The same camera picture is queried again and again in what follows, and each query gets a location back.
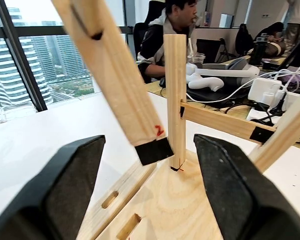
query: wooden board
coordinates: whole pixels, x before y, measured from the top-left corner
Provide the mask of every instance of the wooden board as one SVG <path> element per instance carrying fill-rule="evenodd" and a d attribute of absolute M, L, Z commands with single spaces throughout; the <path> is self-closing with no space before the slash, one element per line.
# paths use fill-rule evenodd
<path fill-rule="evenodd" d="M 93 240 L 109 225 L 115 216 L 141 188 L 156 163 L 142 166 L 136 162 L 85 214 L 77 240 Z"/>
<path fill-rule="evenodd" d="M 185 160 L 185 119 L 181 102 L 186 101 L 186 35 L 164 35 L 165 78 L 168 94 L 169 142 L 174 156 L 170 166 L 179 169 Z"/>
<path fill-rule="evenodd" d="M 221 240 L 197 155 L 187 151 L 181 169 L 165 161 L 97 240 Z"/>

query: city building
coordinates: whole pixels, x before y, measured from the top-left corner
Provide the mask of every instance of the city building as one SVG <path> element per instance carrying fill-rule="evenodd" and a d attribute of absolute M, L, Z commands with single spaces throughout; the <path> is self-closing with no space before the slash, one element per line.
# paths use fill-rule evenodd
<path fill-rule="evenodd" d="M 15 26 L 25 26 L 18 8 L 10 7 L 8 10 Z M 52 103 L 53 99 L 43 75 L 32 39 L 29 37 L 20 37 L 20 42 L 43 99 L 47 104 Z M 29 101 L 30 97 L 6 46 L 5 40 L 0 38 L 0 105 L 8 106 Z"/>

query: window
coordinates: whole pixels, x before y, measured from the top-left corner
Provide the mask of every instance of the window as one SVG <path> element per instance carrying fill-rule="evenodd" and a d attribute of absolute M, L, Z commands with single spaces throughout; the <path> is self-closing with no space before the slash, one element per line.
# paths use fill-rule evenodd
<path fill-rule="evenodd" d="M 31 102 L 4 39 L 0 38 L 0 107 Z"/>
<path fill-rule="evenodd" d="M 124 26 L 122 0 L 106 0 L 118 26 Z M 13 24 L 20 26 L 61 26 L 62 20 L 51 0 L 5 0 Z"/>
<path fill-rule="evenodd" d="M 19 39 L 37 83 L 51 93 L 47 105 L 100 92 L 68 35 Z"/>
<path fill-rule="evenodd" d="M 220 20 L 219 27 L 227 28 L 227 29 L 231 28 L 233 17 L 234 17 L 233 15 L 221 14 L 221 20 Z"/>

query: office desk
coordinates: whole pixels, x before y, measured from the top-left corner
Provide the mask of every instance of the office desk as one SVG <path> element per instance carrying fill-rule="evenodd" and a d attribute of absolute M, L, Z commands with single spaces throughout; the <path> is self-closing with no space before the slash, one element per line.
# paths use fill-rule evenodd
<path fill-rule="evenodd" d="M 149 95 L 167 131 L 167 101 Z M 256 146 L 253 142 L 187 121 L 188 150 L 196 152 L 193 136 L 197 133 L 230 141 L 246 154 Z M 61 146 L 101 134 L 105 135 L 106 144 L 89 209 L 138 161 L 134 147 L 126 139 L 102 93 L 0 124 L 0 213 Z M 290 147 L 265 175 L 300 213 L 300 149 Z"/>
<path fill-rule="evenodd" d="M 146 87 L 147 87 L 147 90 L 151 93 L 154 93 L 156 95 L 159 95 L 159 96 L 162 96 L 162 97 L 166 97 L 166 89 L 162 89 L 160 86 L 159 86 L 159 81 L 155 81 L 155 82 L 152 82 L 150 84 L 147 84 Z M 208 105 L 205 105 L 205 104 L 201 104 L 201 103 L 197 103 L 197 102 L 192 102 L 190 101 L 189 104 L 191 105 L 194 105 L 194 106 L 198 106 L 198 107 L 202 107 L 202 108 L 206 108 L 206 109 L 210 109 L 210 110 L 218 110 L 217 108 L 213 108 L 211 106 L 208 106 Z M 220 110 L 220 112 L 224 113 L 224 111 L 227 109 L 226 108 L 223 108 Z M 250 112 L 251 108 L 249 106 L 238 106 L 238 107 L 235 107 L 231 110 L 228 111 L 228 115 L 231 115 L 231 116 L 234 116 L 234 117 L 238 117 L 238 118 L 241 118 L 241 119 L 246 119 L 246 117 L 248 116 L 249 112 Z M 294 145 L 295 147 L 298 147 L 300 148 L 300 144 L 295 144 Z"/>

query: black office chair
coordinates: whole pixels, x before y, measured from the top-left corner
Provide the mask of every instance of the black office chair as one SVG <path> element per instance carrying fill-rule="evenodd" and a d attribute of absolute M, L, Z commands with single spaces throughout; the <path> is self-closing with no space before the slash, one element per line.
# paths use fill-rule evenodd
<path fill-rule="evenodd" d="M 133 38 L 134 38 L 134 48 L 136 57 L 141 51 L 141 44 L 144 39 L 144 35 L 149 28 L 149 23 L 157 19 L 161 14 L 162 10 L 165 8 L 165 3 L 160 1 L 150 1 L 149 2 L 149 12 L 146 17 L 145 22 L 139 22 L 135 25 L 133 29 Z"/>
<path fill-rule="evenodd" d="M 205 55 L 204 63 L 215 63 L 216 56 L 221 46 L 220 40 L 197 39 L 196 46 L 198 49 L 198 53 L 202 53 Z"/>
<path fill-rule="evenodd" d="M 224 50 L 222 52 L 220 52 L 220 56 L 219 56 L 219 58 L 217 59 L 216 62 L 221 63 L 221 62 L 229 61 L 229 60 L 232 60 L 232 59 L 236 59 L 237 58 L 236 55 L 228 52 L 228 49 L 226 48 L 226 42 L 225 42 L 224 38 L 222 38 L 222 39 L 220 38 L 220 41 L 221 41 L 221 45 L 223 46 Z"/>

